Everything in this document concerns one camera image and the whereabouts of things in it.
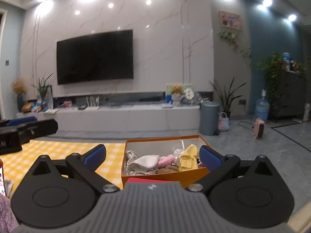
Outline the hanging vine plant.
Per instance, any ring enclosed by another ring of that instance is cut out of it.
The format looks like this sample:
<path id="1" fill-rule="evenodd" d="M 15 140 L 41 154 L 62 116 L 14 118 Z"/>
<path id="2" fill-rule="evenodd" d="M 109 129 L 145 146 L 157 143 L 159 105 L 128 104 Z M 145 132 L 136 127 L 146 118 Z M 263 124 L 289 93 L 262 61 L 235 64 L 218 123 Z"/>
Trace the hanging vine plant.
<path id="1" fill-rule="evenodd" d="M 222 42 L 226 42 L 232 47 L 233 51 L 239 53 L 243 58 L 251 59 L 251 47 L 243 43 L 238 33 L 223 30 L 218 33 L 218 36 Z"/>

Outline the green plant in vase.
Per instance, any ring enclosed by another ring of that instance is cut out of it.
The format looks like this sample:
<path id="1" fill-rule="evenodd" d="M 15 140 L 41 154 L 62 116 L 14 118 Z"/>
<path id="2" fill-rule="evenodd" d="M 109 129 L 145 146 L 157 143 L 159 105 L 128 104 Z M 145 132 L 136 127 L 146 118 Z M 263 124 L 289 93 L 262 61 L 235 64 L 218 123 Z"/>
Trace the green plant in vase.
<path id="1" fill-rule="evenodd" d="M 48 83 L 48 80 L 52 74 L 50 74 L 47 78 L 42 77 L 38 79 L 36 85 L 32 85 L 37 92 L 37 102 L 38 109 L 36 112 L 44 112 L 50 109 L 53 109 L 53 92 L 52 92 L 52 85 Z"/>

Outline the floor potted plant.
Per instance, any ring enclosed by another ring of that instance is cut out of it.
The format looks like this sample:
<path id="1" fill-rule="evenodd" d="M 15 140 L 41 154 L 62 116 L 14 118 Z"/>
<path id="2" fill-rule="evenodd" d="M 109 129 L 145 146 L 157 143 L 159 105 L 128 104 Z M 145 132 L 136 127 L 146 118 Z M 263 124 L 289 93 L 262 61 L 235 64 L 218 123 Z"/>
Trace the floor potted plant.
<path id="1" fill-rule="evenodd" d="M 222 111 L 230 117 L 232 112 L 232 103 L 242 97 L 242 95 L 236 95 L 236 91 L 247 83 L 242 83 L 237 87 L 233 87 L 233 83 L 235 81 L 235 77 L 232 78 L 229 87 L 220 86 L 220 84 L 214 80 L 214 82 L 209 82 L 213 88 L 213 91 L 217 94 L 220 99 L 220 104 L 222 106 Z"/>

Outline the white fabric pouch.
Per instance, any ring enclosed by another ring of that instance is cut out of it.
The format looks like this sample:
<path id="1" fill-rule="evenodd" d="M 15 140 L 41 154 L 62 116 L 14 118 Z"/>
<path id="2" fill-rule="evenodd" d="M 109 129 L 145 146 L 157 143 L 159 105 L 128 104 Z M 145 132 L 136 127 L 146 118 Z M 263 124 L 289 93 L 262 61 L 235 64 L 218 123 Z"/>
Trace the white fabric pouch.
<path id="1" fill-rule="evenodd" d="M 126 154 L 126 174 L 128 176 L 154 175 L 158 165 L 159 155 L 144 155 L 138 157 L 134 151 L 127 151 Z"/>

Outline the grey trash can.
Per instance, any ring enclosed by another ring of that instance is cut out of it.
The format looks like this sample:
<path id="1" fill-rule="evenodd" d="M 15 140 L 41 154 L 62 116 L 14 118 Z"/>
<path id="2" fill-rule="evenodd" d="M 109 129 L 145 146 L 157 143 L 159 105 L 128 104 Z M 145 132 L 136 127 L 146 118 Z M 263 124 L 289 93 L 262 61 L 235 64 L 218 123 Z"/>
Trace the grey trash can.
<path id="1" fill-rule="evenodd" d="M 203 135 L 212 136 L 218 130 L 218 114 L 220 105 L 215 102 L 202 102 L 200 105 L 199 131 Z"/>

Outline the vase with yellow flowers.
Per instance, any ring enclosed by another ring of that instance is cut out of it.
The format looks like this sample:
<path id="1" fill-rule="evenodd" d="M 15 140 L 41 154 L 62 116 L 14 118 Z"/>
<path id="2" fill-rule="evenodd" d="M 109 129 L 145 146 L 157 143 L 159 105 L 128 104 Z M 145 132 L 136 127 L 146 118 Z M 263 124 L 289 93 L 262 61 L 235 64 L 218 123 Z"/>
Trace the vase with yellow flowers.
<path id="1" fill-rule="evenodd" d="M 22 78 L 17 78 L 11 83 L 12 91 L 16 95 L 17 108 L 21 112 L 24 106 L 24 94 L 26 93 L 26 87 Z"/>

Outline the pink white crochet pouch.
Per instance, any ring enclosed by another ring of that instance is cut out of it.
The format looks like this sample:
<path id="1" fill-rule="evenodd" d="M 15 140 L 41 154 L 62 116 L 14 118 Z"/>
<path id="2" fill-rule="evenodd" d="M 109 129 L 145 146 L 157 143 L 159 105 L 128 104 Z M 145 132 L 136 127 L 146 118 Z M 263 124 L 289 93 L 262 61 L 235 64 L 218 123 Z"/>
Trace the pink white crochet pouch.
<path id="1" fill-rule="evenodd" d="M 173 155 L 162 156 L 159 157 L 155 169 L 162 169 L 165 168 L 166 166 L 172 165 L 173 163 L 175 163 L 175 158 Z"/>

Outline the yellow cleaning cloth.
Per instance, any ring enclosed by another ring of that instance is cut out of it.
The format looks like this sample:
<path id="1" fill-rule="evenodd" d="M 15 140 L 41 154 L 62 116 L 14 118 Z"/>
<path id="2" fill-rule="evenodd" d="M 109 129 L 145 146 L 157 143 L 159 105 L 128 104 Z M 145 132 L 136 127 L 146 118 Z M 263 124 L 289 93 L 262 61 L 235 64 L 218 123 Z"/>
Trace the yellow cleaning cloth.
<path id="1" fill-rule="evenodd" d="M 179 171 L 188 171 L 198 169 L 197 158 L 199 149 L 196 145 L 191 144 L 179 157 Z"/>

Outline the white tv console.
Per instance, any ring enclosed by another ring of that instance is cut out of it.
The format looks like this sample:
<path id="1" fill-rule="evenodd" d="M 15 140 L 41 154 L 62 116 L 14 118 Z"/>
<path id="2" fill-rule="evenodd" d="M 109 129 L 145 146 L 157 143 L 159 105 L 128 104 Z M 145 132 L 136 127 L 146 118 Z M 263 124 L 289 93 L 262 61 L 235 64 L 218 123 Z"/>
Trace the white tv console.
<path id="1" fill-rule="evenodd" d="M 160 105 L 123 105 L 98 110 L 59 108 L 53 114 L 18 113 L 17 117 L 35 116 L 38 120 L 53 118 L 59 131 L 165 131 L 198 129 L 199 106 L 162 108 Z"/>

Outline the black wall television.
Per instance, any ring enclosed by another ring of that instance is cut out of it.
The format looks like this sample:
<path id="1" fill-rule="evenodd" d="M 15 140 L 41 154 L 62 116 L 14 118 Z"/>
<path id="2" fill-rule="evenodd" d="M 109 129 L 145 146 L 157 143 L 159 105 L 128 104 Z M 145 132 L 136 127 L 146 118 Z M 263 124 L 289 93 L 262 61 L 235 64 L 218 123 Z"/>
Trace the black wall television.
<path id="1" fill-rule="evenodd" d="M 133 31 L 85 35 L 57 42 L 59 85 L 132 79 Z"/>

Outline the teddy bear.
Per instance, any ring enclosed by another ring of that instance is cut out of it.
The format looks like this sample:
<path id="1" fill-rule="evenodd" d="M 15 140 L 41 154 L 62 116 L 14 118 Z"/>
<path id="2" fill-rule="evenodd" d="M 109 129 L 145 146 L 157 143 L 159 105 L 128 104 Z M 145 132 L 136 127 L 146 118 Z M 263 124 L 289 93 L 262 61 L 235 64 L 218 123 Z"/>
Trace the teddy bear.
<path id="1" fill-rule="evenodd" d="M 171 90 L 171 94 L 172 95 L 181 95 L 182 93 L 182 85 L 173 85 L 172 90 Z"/>

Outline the pink space heater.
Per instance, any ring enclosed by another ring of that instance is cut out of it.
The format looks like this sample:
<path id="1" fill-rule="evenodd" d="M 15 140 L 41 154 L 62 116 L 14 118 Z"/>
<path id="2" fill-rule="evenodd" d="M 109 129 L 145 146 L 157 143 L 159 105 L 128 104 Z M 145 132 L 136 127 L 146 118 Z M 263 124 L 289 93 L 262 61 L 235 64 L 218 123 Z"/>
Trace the pink space heater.
<path id="1" fill-rule="evenodd" d="M 261 118 L 255 120 L 253 126 L 253 137 L 256 139 L 263 138 L 265 123 Z"/>

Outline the pink fuzzy sleeve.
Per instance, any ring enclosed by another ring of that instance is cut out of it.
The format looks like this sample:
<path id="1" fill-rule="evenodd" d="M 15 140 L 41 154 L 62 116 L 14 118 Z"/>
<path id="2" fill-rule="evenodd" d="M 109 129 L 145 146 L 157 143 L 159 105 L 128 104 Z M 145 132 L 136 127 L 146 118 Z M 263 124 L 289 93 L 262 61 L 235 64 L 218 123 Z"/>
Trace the pink fuzzy sleeve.
<path id="1" fill-rule="evenodd" d="M 1 194 L 1 232 L 13 232 L 19 227 L 15 215 L 10 206 L 10 200 Z"/>

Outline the red tissue box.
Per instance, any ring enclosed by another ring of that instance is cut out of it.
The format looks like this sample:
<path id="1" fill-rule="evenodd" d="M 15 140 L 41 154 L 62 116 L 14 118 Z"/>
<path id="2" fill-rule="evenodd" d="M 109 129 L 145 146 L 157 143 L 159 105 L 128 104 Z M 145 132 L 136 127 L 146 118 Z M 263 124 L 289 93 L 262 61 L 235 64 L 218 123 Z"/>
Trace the red tissue box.
<path id="1" fill-rule="evenodd" d="M 156 189 L 165 190 L 168 188 L 182 189 L 182 186 L 179 182 L 133 177 L 127 180 L 127 182 L 124 184 L 123 190 L 129 189 L 131 187 L 136 187 L 136 186 L 146 188 L 149 190 L 156 190 Z"/>

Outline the purple rose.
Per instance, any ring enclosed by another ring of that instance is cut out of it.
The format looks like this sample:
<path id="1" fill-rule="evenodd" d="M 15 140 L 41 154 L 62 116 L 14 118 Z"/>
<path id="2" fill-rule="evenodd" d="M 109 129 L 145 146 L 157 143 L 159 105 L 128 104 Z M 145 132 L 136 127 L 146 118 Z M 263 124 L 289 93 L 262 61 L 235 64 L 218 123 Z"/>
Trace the purple rose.
<path id="1" fill-rule="evenodd" d="M 184 145 L 183 140 L 180 140 L 179 146 L 176 146 L 172 149 L 173 156 L 175 158 L 175 165 L 177 165 L 177 166 L 180 165 L 180 158 L 181 158 L 181 155 L 184 153 L 185 150 L 186 150 L 186 147 Z"/>

